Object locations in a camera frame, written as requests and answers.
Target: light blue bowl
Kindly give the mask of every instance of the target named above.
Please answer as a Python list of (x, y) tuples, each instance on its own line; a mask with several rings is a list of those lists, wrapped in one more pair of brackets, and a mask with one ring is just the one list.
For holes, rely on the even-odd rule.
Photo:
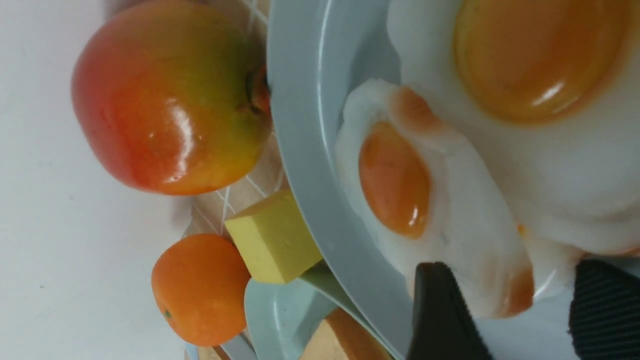
[(320, 322), (338, 306), (367, 329), (394, 358), (324, 267), (316, 267), (285, 285), (251, 280), (244, 294), (244, 310), (253, 347), (259, 360), (298, 360)]

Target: toy orange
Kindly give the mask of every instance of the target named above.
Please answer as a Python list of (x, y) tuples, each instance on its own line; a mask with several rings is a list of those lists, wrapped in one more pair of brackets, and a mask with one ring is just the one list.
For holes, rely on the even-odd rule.
[(232, 243), (199, 234), (178, 241), (160, 256), (151, 286), (160, 312), (178, 336), (213, 347), (246, 327), (244, 289), (250, 277)]

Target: yellow sponge cube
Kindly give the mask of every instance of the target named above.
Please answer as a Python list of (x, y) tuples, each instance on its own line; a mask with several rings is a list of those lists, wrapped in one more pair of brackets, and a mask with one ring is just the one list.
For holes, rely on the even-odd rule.
[(291, 190), (281, 190), (225, 221), (251, 276), (286, 284), (322, 260)]

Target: toy fried egg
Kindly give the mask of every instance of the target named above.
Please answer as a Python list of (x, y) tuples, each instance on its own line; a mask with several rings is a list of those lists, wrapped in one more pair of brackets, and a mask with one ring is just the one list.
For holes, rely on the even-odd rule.
[(569, 258), (640, 253), (639, 14), (635, 0), (390, 4), (402, 82), (474, 145), (536, 246)]
[(516, 222), (471, 143), (409, 86), (369, 80), (352, 91), (335, 146), (355, 213), (413, 291), (419, 263), (453, 271), (476, 317), (516, 315), (534, 279)]

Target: white backdrop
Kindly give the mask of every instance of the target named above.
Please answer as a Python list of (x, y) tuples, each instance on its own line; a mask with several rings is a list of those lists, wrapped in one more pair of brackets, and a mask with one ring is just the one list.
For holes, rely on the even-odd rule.
[(114, 8), (0, 2), (2, 360), (182, 359), (150, 273), (186, 228), (188, 199), (112, 180), (70, 102), (74, 62)]

